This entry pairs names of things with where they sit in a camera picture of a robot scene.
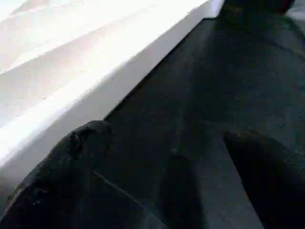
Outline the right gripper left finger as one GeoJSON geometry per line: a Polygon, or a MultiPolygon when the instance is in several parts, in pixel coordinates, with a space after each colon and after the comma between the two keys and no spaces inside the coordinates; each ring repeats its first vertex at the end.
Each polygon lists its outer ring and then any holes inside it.
{"type": "Polygon", "coordinates": [[[98,157],[112,141],[110,124],[90,121],[69,132],[23,179],[0,217],[2,229],[70,229],[98,157]]]}

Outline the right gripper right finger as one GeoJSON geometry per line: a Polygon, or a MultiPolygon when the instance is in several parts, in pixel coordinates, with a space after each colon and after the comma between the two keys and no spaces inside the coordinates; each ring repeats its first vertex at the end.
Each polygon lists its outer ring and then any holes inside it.
{"type": "Polygon", "coordinates": [[[305,153],[255,131],[227,131],[224,143],[263,227],[303,229],[305,153]]]}

